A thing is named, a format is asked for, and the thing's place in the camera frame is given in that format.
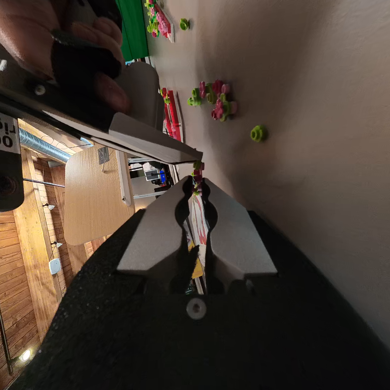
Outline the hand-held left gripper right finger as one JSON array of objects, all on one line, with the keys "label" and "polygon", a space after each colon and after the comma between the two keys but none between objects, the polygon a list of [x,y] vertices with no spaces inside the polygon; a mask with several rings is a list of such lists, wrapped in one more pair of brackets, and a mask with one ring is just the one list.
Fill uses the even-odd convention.
[{"label": "hand-held left gripper right finger", "polygon": [[207,178],[202,182],[207,222],[207,294],[227,293],[235,281],[276,276],[277,269],[246,208]]}]

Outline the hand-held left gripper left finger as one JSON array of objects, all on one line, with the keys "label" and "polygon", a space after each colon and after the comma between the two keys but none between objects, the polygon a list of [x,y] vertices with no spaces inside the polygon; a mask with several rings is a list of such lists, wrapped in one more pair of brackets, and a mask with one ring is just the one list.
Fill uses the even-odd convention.
[{"label": "hand-held left gripper left finger", "polygon": [[146,208],[117,271],[162,287],[188,287],[198,258],[184,226],[192,194],[193,178],[186,176]]}]

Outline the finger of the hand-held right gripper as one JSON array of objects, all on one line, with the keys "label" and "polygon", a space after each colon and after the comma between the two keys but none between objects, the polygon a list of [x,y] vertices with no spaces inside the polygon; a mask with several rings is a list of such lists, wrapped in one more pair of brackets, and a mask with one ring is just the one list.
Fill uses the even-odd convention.
[{"label": "finger of the hand-held right gripper", "polygon": [[112,142],[134,153],[169,164],[201,161],[203,157],[202,152],[121,113],[114,115],[108,136]]},{"label": "finger of the hand-held right gripper", "polygon": [[105,147],[109,147],[111,149],[114,149],[114,150],[117,150],[117,151],[121,151],[121,152],[124,152],[128,155],[128,158],[129,159],[133,159],[133,160],[136,160],[141,162],[144,161],[144,162],[148,162],[148,161],[157,161],[157,162],[160,162],[160,163],[165,163],[165,164],[172,164],[172,165],[178,165],[180,164],[179,161],[176,161],[176,162],[168,162],[168,161],[165,161],[165,160],[162,160],[162,159],[158,159],[157,157],[155,156],[150,156],[150,155],[147,155],[143,152],[139,152],[139,151],[134,151],[132,149],[128,149],[126,147],[122,147],[122,146],[119,146],[115,143],[111,143],[107,140],[103,140],[103,139],[100,139],[100,138],[96,138],[96,137],[92,137],[91,138],[91,143],[94,143],[94,144],[99,144],[99,145],[102,145],[102,146],[105,146]]}]

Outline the pink branch lego flower piece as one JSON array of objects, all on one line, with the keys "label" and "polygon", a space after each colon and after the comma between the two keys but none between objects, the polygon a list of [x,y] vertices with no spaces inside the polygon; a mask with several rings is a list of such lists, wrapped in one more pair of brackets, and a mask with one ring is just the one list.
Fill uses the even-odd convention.
[{"label": "pink branch lego flower piece", "polygon": [[193,172],[192,172],[192,180],[193,180],[193,194],[194,195],[202,195],[202,183],[203,177],[202,173],[204,170],[204,163],[202,161],[196,161],[193,164]]}]

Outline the red heart lego section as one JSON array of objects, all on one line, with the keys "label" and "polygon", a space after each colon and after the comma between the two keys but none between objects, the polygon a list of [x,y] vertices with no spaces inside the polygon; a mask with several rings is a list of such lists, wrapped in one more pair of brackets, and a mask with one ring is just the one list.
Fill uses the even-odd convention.
[{"label": "red heart lego section", "polygon": [[178,97],[173,90],[160,89],[164,101],[165,119],[163,120],[163,133],[171,138],[184,143],[183,121],[181,110],[178,106]]}]

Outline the lego instruction booklet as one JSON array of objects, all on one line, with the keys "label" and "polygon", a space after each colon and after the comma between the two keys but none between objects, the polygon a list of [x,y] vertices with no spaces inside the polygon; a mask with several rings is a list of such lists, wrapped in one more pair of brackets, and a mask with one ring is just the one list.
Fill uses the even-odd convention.
[{"label": "lego instruction booklet", "polygon": [[190,214],[183,223],[186,232],[188,250],[198,246],[198,255],[192,273],[190,290],[198,295],[206,292],[206,247],[208,224],[200,195],[193,195],[188,201]]}]

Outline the pink lime lego flower cluster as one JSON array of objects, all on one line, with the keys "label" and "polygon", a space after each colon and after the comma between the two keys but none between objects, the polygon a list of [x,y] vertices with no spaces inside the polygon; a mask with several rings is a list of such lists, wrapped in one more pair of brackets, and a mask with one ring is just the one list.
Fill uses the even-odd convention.
[{"label": "pink lime lego flower cluster", "polygon": [[192,90],[187,104],[189,106],[200,106],[204,101],[207,101],[213,106],[212,119],[224,122],[229,117],[235,116],[238,111],[238,103],[230,98],[231,86],[229,83],[221,79],[216,79],[212,83],[201,81],[199,86]]}]

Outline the person's right hand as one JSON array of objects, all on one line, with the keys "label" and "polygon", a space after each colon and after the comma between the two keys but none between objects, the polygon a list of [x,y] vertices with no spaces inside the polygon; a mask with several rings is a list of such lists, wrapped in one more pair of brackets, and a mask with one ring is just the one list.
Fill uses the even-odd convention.
[{"label": "person's right hand", "polygon": [[116,1],[0,2],[1,45],[23,69],[68,96],[129,114],[131,101],[115,80],[125,65],[121,28]]}]

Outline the thin metal rod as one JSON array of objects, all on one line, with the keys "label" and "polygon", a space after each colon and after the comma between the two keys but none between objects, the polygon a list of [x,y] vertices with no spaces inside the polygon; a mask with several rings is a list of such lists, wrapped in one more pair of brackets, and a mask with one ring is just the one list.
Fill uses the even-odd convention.
[{"label": "thin metal rod", "polygon": [[45,182],[45,181],[40,181],[36,179],[28,179],[28,178],[23,178],[23,181],[25,182],[30,182],[30,183],[35,183],[35,184],[41,184],[44,186],[52,186],[52,187],[57,187],[57,188],[65,188],[64,185],[61,184],[56,184],[56,183],[51,183],[51,182]]}]

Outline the green panel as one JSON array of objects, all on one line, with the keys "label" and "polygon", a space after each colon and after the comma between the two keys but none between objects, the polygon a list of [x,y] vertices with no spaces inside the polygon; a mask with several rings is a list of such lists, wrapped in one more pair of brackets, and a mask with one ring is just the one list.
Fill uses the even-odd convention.
[{"label": "green panel", "polygon": [[149,56],[143,4],[141,0],[117,0],[122,18],[121,51],[125,62]]}]

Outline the white metal table frame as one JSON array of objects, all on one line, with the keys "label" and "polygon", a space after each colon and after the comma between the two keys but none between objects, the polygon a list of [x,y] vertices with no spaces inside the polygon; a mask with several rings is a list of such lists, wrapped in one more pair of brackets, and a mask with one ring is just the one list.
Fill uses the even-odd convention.
[{"label": "white metal table frame", "polygon": [[133,198],[127,154],[122,151],[116,151],[116,159],[118,163],[121,199],[127,207],[130,207],[133,204]]}]

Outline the silver duct pipe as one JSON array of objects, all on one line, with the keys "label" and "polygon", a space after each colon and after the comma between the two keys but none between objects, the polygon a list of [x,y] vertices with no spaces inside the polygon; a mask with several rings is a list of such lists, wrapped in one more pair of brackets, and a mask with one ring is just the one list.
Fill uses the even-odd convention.
[{"label": "silver duct pipe", "polygon": [[40,154],[44,154],[52,159],[58,160],[59,162],[67,163],[71,158],[70,154],[58,149],[42,139],[39,139],[37,136],[22,128],[19,128],[19,139],[23,147]]}]

